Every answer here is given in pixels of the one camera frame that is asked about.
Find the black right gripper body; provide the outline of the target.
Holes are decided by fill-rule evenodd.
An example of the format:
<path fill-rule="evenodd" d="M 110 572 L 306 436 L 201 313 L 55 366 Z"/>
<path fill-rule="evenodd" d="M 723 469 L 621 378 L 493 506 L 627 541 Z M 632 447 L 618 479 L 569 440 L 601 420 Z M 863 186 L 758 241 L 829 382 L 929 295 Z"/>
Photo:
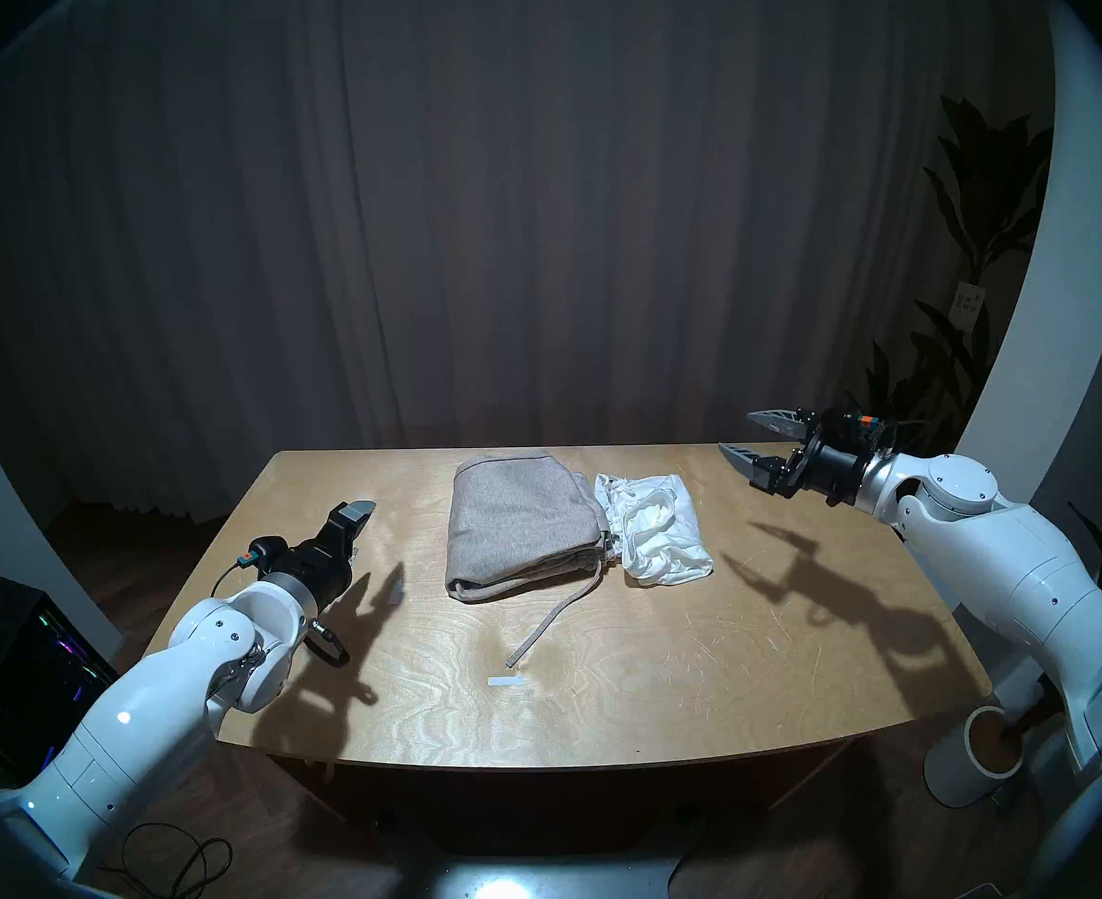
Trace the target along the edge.
<path fill-rule="evenodd" d="M 756 489 L 786 499 L 811 490 L 822 494 L 828 506 L 853 505 L 877 453 L 877 418 L 846 409 L 811 411 L 811 436 L 789 436 L 799 446 L 786 459 L 777 488 Z"/>

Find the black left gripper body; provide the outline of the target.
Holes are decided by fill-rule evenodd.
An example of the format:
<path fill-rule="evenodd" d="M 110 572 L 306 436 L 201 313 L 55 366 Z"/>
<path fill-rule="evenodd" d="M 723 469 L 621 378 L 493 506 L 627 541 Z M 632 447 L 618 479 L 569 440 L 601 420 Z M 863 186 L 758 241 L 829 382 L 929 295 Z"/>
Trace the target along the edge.
<path fill-rule="evenodd" d="M 350 557 L 358 532 L 347 532 L 329 512 L 317 535 L 276 555 L 273 573 L 282 573 L 302 585 L 315 603 L 316 615 L 347 589 L 352 582 Z"/>

